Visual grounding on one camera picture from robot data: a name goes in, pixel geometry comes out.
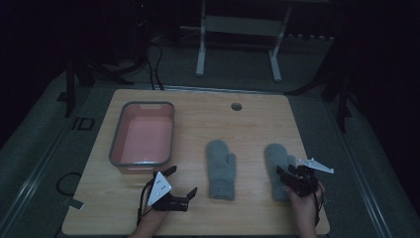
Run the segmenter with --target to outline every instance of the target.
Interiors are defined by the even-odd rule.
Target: pink tray
[[[129,102],[121,112],[110,162],[123,174],[150,171],[171,156],[174,107],[170,102]]]

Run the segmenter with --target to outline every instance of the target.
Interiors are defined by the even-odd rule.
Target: hand
[[[324,186],[319,182],[316,195],[318,201],[321,202],[321,196],[325,191]],[[305,197],[298,196],[290,187],[286,186],[287,194],[290,198],[291,208],[294,214],[294,220],[301,238],[317,237],[315,230],[315,218],[317,213],[317,204],[313,194]]]
[[[168,211],[156,211],[145,205],[144,216],[130,238],[151,238],[160,229]]]

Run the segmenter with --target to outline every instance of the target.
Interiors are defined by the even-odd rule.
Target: metal frame
[[[276,43],[272,50],[268,51],[271,64],[273,80],[280,82],[281,74],[278,66],[277,55],[284,37],[288,19],[290,17],[291,7],[287,11],[282,21],[233,18],[206,15],[206,0],[201,2],[201,28],[200,28],[200,48],[198,50],[197,76],[204,75],[204,64],[206,59],[206,32],[223,32],[235,34],[249,34],[259,36],[276,37]]]

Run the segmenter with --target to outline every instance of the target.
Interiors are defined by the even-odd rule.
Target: glove cuff
[[[235,199],[235,185],[232,181],[224,179],[211,179],[209,184],[209,196],[214,199]]]
[[[272,199],[275,201],[288,201],[289,197],[284,183],[278,178],[278,182],[272,184]]]

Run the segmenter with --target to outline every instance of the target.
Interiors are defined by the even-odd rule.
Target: wooden tabletop
[[[86,164],[62,231],[68,235],[127,235],[136,227],[140,194],[152,175],[123,175],[109,162],[121,110],[130,101],[169,101],[174,105],[171,194],[186,196],[196,186],[188,211],[170,212],[157,235],[295,234],[289,202],[272,200],[263,150],[281,143],[296,158],[307,158],[286,97],[227,92],[117,90]],[[240,103],[240,111],[231,108]],[[237,156],[236,198],[210,199],[206,145],[224,140]],[[330,226],[324,209],[317,226]]]

